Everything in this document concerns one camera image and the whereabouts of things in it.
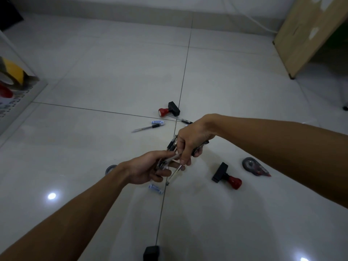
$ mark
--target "white wall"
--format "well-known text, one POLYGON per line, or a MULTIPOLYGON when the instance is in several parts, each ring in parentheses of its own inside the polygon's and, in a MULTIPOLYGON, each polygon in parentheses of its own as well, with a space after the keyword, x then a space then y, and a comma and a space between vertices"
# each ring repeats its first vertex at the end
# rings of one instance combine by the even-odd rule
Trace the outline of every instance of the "white wall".
POLYGON ((284 19, 294 0, 79 0, 99 3, 124 3, 148 7, 211 13, 237 14, 231 1, 243 13, 250 16, 284 19))

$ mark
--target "hand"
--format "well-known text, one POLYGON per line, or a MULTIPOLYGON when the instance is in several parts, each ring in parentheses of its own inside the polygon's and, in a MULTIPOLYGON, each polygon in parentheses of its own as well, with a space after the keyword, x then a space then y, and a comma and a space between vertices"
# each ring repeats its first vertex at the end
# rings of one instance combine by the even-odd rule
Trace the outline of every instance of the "hand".
MULTIPOLYGON (((154 171, 154 167, 160 158, 170 158, 174 155, 175 152, 166 150, 150 151, 140 157, 122 162, 127 172, 127 182, 131 184, 144 184, 150 180, 162 182, 163 177, 169 177, 172 172, 169 169, 154 171)), ((177 168, 179 165, 175 161, 169 163, 170 167, 177 168)))
MULTIPOLYGON (((191 165, 192 150, 200 146, 204 141, 211 140, 215 135, 208 130, 209 114, 201 119, 179 130, 177 134, 177 151, 182 153, 180 157, 181 165, 191 165)), ((194 157, 202 154, 203 148, 198 149, 194 157)))

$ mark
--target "cable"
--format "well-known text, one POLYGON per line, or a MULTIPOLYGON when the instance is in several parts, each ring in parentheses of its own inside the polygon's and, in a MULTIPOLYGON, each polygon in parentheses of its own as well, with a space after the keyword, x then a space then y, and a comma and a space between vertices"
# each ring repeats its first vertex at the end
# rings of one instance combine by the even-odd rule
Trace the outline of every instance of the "cable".
POLYGON ((253 21, 255 24, 257 24, 259 27, 261 27, 263 30, 266 30, 268 32, 271 32, 271 33, 275 33, 277 34, 278 31, 274 31, 274 30, 271 30, 269 28, 267 28, 266 26, 264 25, 261 25, 261 23, 259 23, 258 21, 256 21, 254 18, 252 18, 251 16, 247 15, 246 13, 243 13, 241 11, 238 10, 238 8, 233 4, 233 2, 231 0, 228 0, 230 2, 230 4, 233 6, 233 8, 240 14, 242 14, 243 16, 247 17, 250 21, 253 21))

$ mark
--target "baseboard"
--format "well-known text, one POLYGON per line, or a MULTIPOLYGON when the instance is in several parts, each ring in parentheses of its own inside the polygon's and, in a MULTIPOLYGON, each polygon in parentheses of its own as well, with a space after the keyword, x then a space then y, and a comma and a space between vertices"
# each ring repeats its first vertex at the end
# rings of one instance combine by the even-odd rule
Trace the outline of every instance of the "baseboard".
MULTIPOLYGON (((32 13, 261 35, 270 34, 243 15, 203 13, 140 7, 121 3, 95 3, 77 0, 11 1, 18 10, 32 13)), ((276 18, 255 17, 255 19, 272 30, 280 29, 283 23, 283 20, 276 18)))

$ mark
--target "white tiled floor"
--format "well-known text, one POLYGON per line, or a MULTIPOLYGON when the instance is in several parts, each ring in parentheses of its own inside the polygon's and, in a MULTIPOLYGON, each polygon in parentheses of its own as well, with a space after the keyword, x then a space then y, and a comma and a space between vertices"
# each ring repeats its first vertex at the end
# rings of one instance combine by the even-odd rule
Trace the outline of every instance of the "white tiled floor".
MULTIPOLYGON (((290 80, 268 37, 25 18, 6 34, 49 85, 0 136, 0 251, 102 178, 109 165, 164 149, 181 123, 130 131, 158 118, 169 101, 192 121, 217 112, 348 134, 341 109, 346 78, 309 65, 290 80), (54 201, 46 200, 50 192, 58 195, 54 201)), ((4 46, 1 54, 18 61, 4 46)), ((347 259, 348 210, 271 168, 272 178, 246 173, 246 156, 213 139, 168 186, 162 215, 162 196, 146 185, 127 186, 81 260, 141 260, 156 241, 162 260, 347 259), (221 162, 243 180, 238 191, 211 181, 221 162)))

